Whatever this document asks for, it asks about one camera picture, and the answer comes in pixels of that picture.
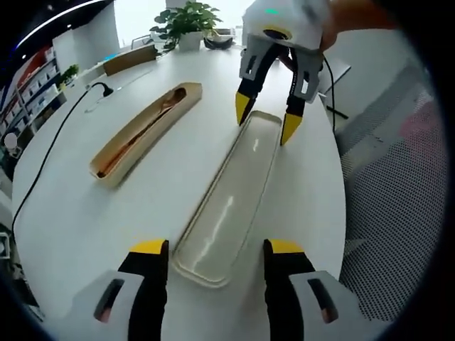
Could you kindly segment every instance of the cardboard box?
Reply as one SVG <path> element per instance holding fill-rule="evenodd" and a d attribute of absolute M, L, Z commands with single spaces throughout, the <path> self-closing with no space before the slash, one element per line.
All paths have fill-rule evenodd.
<path fill-rule="evenodd" d="M 130 67 L 155 60 L 157 53 L 154 45 L 146 45 L 121 53 L 104 63 L 106 75 L 112 76 Z"/>

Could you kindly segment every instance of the mesh chair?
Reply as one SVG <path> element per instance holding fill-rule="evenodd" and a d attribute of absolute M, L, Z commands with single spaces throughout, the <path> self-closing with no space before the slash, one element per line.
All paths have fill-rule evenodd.
<path fill-rule="evenodd" d="M 407 66 L 337 132 L 347 209 L 340 282 L 368 318 L 400 314 L 442 230 L 449 159 L 428 88 L 421 71 Z"/>

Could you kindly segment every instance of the green leaves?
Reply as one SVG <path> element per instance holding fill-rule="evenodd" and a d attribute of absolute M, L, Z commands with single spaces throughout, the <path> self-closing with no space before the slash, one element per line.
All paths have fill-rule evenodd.
<path fill-rule="evenodd" d="M 187 1 L 183 8 L 166 9 L 154 20 L 164 27 L 154 26 L 151 32 L 160 33 L 159 38 L 166 40 L 164 49 L 173 50 L 180 37 L 190 32 L 211 32 L 221 20 L 213 12 L 219 9 L 197 1 Z"/>

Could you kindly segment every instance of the white table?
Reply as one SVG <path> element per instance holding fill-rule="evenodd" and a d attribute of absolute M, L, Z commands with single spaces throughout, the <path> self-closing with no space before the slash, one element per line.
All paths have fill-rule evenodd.
<path fill-rule="evenodd" d="M 93 89 L 68 119 L 16 225 L 23 269 L 48 317 L 68 312 L 73 296 L 107 269 L 117 269 L 136 243 L 166 238 L 171 248 L 175 245 L 237 135 L 239 63 L 238 50 L 171 53 L 104 77 L 113 88 L 123 88 L 85 113 L 101 96 L 101 88 Z M 141 109 L 184 81 L 203 84 L 202 100 L 118 189 L 97 184 L 89 174 L 92 157 Z M 283 117 L 290 84 L 291 73 L 274 64 L 255 108 Z M 18 162 L 13 211 L 77 91 L 82 93 L 74 91 Z M 317 99 L 306 107 L 299 130 L 276 155 L 249 247 L 229 285 L 207 289 L 170 267 L 163 340 L 268 340 L 260 262 L 263 239 L 293 239 L 317 269 L 338 278 L 345 220 L 341 164 L 331 125 Z"/>

